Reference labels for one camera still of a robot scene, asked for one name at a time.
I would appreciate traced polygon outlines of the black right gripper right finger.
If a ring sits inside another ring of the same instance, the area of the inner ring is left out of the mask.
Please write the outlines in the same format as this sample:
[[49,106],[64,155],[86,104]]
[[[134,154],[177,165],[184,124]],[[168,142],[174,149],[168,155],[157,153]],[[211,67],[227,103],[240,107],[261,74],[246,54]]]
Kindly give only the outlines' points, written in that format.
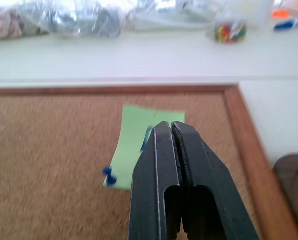
[[259,237],[226,165],[196,129],[172,123],[182,172],[182,224],[190,240]]

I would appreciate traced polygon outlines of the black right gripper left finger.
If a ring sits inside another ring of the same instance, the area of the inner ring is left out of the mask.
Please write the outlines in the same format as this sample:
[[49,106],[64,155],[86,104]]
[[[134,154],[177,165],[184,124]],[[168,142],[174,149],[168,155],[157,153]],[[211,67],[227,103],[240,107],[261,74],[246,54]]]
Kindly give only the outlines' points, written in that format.
[[132,175],[128,239],[175,240],[181,225],[182,176],[167,122],[151,131]]

